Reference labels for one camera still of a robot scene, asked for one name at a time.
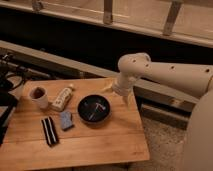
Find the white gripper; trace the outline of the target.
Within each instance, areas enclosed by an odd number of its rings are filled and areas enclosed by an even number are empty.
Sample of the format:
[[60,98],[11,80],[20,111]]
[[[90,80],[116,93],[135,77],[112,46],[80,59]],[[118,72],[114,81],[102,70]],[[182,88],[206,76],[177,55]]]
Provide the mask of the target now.
[[131,93],[134,84],[136,83],[136,78],[132,76],[127,76],[123,73],[119,73],[117,78],[114,80],[112,85],[104,87],[101,92],[112,93],[113,91],[120,96],[123,96],[123,102],[126,106],[129,106],[129,94]]

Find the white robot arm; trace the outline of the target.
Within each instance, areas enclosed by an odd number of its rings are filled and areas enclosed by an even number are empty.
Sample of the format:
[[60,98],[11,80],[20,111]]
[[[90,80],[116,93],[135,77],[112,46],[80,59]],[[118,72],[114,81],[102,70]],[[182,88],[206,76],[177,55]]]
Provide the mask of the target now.
[[147,53],[123,55],[117,78],[104,91],[128,103],[140,78],[182,91],[199,101],[192,110],[178,171],[213,171],[213,65],[152,62]]

